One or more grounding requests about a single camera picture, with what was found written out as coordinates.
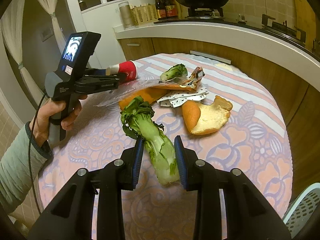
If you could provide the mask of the grey left sleeve forearm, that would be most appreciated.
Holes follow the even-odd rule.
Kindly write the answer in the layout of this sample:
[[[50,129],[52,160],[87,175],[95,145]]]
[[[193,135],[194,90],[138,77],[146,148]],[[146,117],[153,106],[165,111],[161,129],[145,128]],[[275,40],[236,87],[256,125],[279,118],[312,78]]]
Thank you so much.
[[[41,147],[36,143],[29,125],[28,122],[21,128],[1,158],[1,205],[7,214],[23,203],[31,189],[31,178],[35,178],[53,156],[48,142]]]

